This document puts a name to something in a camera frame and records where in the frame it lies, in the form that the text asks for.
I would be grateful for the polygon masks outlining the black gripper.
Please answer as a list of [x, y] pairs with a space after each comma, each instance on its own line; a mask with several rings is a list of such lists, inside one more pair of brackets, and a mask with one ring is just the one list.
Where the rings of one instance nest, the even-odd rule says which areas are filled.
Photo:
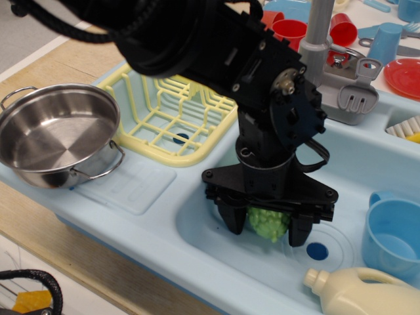
[[291, 215], [291, 247], [305, 244], [313, 222], [332, 221], [338, 193], [308, 176], [328, 163], [329, 152], [320, 144], [309, 144], [309, 148], [321, 158], [312, 165], [302, 164], [295, 153], [281, 155], [272, 163], [263, 162], [248, 148], [241, 148], [237, 164], [202, 173], [207, 199], [217, 205], [231, 233], [242, 233], [249, 207]]

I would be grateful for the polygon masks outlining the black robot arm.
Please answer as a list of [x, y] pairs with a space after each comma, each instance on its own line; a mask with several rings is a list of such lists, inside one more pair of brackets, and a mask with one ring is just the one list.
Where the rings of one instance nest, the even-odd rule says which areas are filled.
[[287, 213], [289, 244], [298, 247], [313, 224], [333, 218], [337, 192], [308, 176], [329, 160], [314, 140], [325, 130], [322, 96], [306, 80], [300, 54], [262, 23], [259, 2], [243, 13], [229, 1], [64, 2], [101, 34], [79, 30], [35, 1], [19, 5], [61, 35], [114, 43], [140, 74], [179, 74], [236, 102], [239, 162], [202, 174], [231, 232], [241, 233], [250, 207]]

